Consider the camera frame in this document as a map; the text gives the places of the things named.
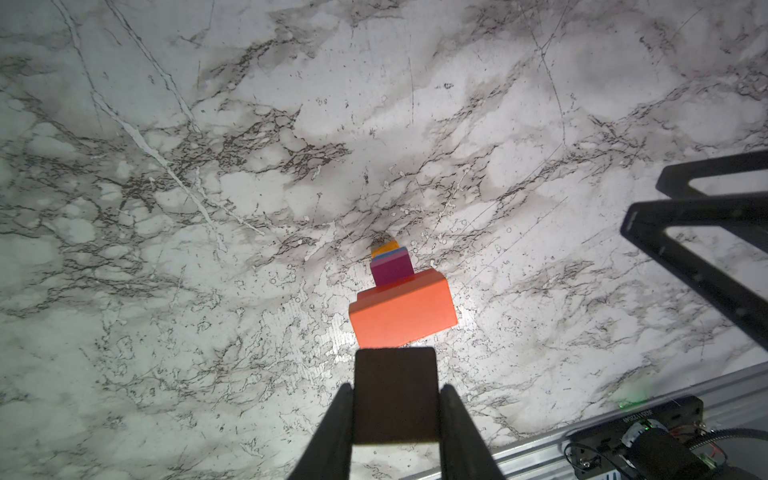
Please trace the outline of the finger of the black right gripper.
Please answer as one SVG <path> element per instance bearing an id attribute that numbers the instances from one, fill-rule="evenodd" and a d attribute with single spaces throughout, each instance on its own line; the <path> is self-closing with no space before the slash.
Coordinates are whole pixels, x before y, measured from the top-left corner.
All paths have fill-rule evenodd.
<path id="1" fill-rule="evenodd" d="M 766 225 L 767 194 L 755 192 L 634 203 L 620 232 L 766 348 L 767 301 L 666 234 L 670 227 L 760 230 Z"/>
<path id="2" fill-rule="evenodd" d="M 767 170 L 767 151 L 753 151 L 730 156 L 710 158 L 665 167 L 656 183 L 655 188 L 673 200 L 684 199 L 714 199 L 714 195 L 702 193 L 690 185 L 699 178 L 711 178 L 731 174 L 752 173 Z M 751 195 L 747 201 L 749 207 L 757 208 L 757 220 L 748 221 L 742 226 L 724 226 L 724 229 L 750 243 L 763 252 L 767 251 L 767 188 L 757 192 L 742 194 Z"/>

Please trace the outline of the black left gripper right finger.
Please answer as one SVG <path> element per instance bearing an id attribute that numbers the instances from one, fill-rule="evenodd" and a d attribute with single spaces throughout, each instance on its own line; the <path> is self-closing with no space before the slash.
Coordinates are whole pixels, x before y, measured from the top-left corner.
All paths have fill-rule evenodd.
<path id="1" fill-rule="evenodd" d="M 456 389 L 445 384 L 439 395 L 441 478 L 504 479 Z"/>

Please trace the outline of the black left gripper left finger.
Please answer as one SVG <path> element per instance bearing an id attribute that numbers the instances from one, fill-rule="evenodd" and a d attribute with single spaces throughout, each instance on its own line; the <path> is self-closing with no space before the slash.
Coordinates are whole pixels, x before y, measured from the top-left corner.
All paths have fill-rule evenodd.
<path id="1" fill-rule="evenodd" d="M 288 479 L 336 479 L 350 476 L 354 426 L 354 391 L 338 389 L 316 432 Z"/>

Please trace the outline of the dark triangular wood block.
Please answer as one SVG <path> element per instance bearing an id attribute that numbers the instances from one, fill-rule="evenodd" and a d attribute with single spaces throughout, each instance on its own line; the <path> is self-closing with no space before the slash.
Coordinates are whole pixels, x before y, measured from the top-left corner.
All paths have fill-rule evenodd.
<path id="1" fill-rule="evenodd" d="M 355 356 L 353 443 L 439 440 L 439 393 L 431 347 L 360 349 Z"/>

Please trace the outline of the orange-red rectangular wood block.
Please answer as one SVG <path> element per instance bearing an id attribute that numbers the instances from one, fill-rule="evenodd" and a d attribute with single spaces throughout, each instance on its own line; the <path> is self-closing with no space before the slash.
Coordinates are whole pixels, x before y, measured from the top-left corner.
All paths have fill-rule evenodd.
<path id="1" fill-rule="evenodd" d="M 405 281 L 413 287 L 402 295 L 350 304 L 349 318 L 361 348 L 402 347 L 458 324 L 442 273 L 428 269 L 397 282 Z"/>

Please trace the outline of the purple wood cube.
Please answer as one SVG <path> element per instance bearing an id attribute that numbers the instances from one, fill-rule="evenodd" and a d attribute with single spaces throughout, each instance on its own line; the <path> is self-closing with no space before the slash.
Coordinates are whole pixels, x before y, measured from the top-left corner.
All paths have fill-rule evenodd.
<path id="1" fill-rule="evenodd" d="M 377 287 L 383 287 L 414 275 L 409 252 L 392 255 L 383 260 L 372 261 L 371 273 Z"/>

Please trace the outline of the orange wood block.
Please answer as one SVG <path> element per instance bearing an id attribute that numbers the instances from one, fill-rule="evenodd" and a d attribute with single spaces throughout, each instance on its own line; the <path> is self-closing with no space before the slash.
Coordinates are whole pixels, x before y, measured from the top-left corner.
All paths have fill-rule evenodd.
<path id="1" fill-rule="evenodd" d="M 400 245 L 397 241 L 395 240 L 389 241 L 379 247 L 376 247 L 371 253 L 371 258 L 375 259 L 378 256 L 384 255 L 388 252 L 397 250 L 399 248 L 400 248 Z"/>

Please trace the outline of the red wood cylinder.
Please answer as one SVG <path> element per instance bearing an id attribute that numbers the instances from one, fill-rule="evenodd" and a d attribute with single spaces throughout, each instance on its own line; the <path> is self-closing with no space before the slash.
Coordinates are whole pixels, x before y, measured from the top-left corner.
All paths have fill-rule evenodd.
<path id="1" fill-rule="evenodd" d="M 384 299 L 384 298 L 390 298 L 390 297 L 397 297 L 399 295 L 402 295 L 410 291 L 412 287 L 413 287 L 412 281 L 394 282 L 391 284 L 387 284 L 383 287 L 375 287 L 375 288 L 371 288 L 371 289 L 359 292 L 357 294 L 356 300 L 360 302 L 367 299 L 377 300 L 377 299 Z"/>

